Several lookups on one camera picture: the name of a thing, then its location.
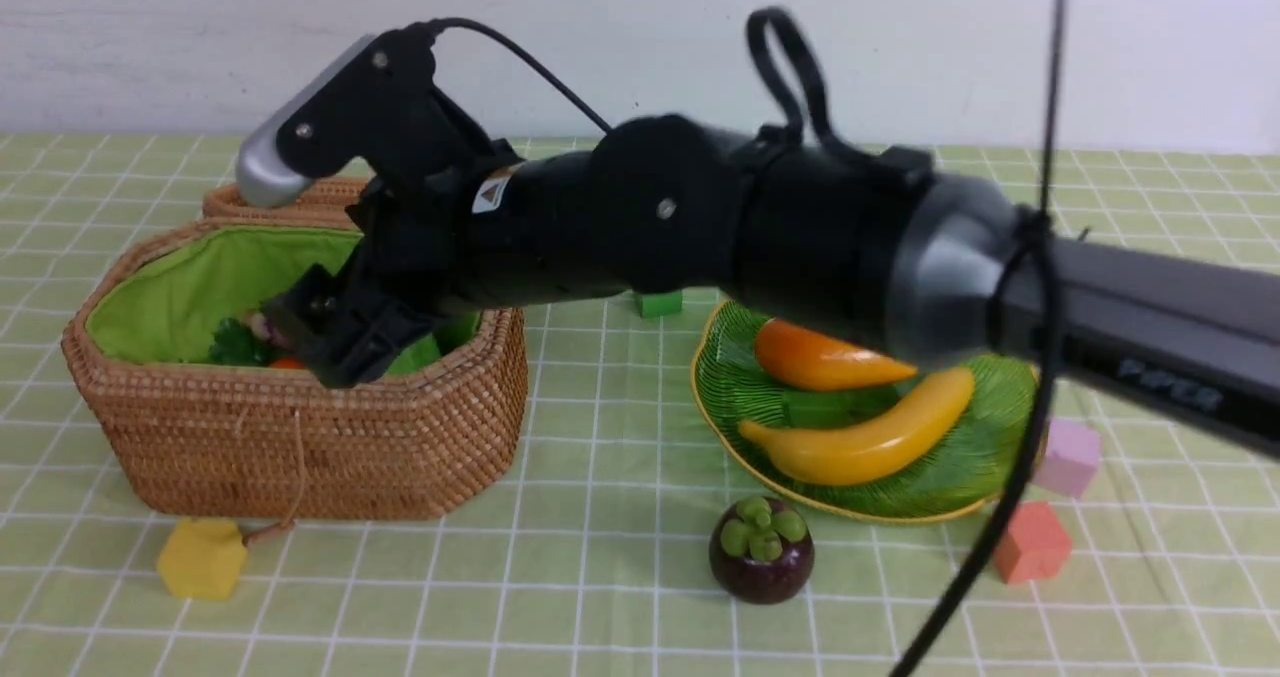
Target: wicker basket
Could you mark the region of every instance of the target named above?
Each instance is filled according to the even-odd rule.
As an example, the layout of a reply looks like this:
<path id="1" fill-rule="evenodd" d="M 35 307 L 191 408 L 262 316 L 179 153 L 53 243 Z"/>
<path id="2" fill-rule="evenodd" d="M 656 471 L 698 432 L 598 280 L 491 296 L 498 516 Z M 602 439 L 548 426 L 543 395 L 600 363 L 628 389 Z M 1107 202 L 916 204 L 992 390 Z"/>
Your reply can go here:
<path id="1" fill-rule="evenodd" d="M 246 218 L 255 221 L 307 220 L 323 225 L 353 230 L 355 223 L 343 212 L 348 203 L 356 203 L 360 191 L 369 184 L 360 177 L 328 177 L 316 180 L 311 188 L 298 195 L 297 202 L 278 209 L 252 207 L 241 197 L 239 187 L 220 186 L 205 195 L 201 206 L 206 218 Z"/>
<path id="2" fill-rule="evenodd" d="M 333 227 L 316 215 L 271 221 Z M 205 218 L 128 250 L 64 330 L 77 389 L 138 498 L 183 516 L 434 520 L 508 471 L 529 389 L 520 311 L 481 314 L 471 340 L 424 370 L 352 390 L 301 371 L 102 354 L 86 323 L 110 289 L 238 225 L 262 218 Z"/>

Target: toy mangosteen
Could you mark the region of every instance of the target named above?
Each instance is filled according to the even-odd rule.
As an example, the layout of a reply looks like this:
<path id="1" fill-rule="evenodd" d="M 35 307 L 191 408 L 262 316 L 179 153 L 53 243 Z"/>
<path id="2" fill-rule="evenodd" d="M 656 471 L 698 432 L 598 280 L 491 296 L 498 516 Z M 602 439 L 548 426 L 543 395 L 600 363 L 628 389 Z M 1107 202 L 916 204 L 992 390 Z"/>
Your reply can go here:
<path id="1" fill-rule="evenodd" d="M 782 500 L 741 499 L 712 532 L 712 575 L 724 591 L 751 604 L 794 598 L 813 573 L 813 536 Z"/>

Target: toy banana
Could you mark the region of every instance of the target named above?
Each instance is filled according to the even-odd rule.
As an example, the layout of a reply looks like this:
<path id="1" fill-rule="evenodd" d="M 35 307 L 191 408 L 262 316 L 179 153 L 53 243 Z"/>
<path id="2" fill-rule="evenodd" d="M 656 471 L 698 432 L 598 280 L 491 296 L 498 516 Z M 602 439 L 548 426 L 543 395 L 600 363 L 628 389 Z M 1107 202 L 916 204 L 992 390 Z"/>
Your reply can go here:
<path id="1" fill-rule="evenodd" d="M 785 385 L 836 392 L 886 385 L 915 376 L 915 367 L 782 320 L 755 334 L 755 361 Z"/>
<path id="2" fill-rule="evenodd" d="M 969 406 L 974 385 L 969 367 L 951 367 L 924 376 L 893 407 L 858 425 L 809 430 L 742 421 L 739 434 L 794 480 L 861 485 L 905 468 L 938 444 Z"/>

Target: leaf-shaped plate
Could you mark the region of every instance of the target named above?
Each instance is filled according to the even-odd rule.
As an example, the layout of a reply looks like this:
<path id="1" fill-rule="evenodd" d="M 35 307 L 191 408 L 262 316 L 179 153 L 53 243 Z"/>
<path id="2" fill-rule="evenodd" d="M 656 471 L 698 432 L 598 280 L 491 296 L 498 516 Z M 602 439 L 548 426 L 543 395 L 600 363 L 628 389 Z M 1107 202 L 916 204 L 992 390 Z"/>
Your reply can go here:
<path id="1" fill-rule="evenodd" d="M 795 390 L 769 378 L 755 361 L 755 334 L 768 316 L 744 305 L 718 305 L 692 362 L 694 398 L 724 449 L 756 480 L 783 498 L 855 520 L 941 522 L 997 498 L 1030 417 L 1037 386 L 1028 363 L 983 354 L 968 362 L 977 386 L 955 426 L 924 457 L 874 482 L 829 488 L 787 477 L 768 454 L 737 433 L 741 418 L 768 426 L 837 427 L 892 407 L 909 385 L 840 393 Z"/>

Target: yellow cube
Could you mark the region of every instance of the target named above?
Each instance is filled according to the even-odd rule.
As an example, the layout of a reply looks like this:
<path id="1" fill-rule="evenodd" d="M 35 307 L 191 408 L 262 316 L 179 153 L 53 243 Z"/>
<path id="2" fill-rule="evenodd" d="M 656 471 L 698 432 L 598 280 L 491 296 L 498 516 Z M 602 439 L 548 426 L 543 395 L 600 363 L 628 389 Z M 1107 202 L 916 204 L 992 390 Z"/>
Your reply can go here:
<path id="1" fill-rule="evenodd" d="M 175 598 L 225 600 L 247 557 L 239 527 L 230 520 L 183 517 L 160 550 L 156 571 Z"/>

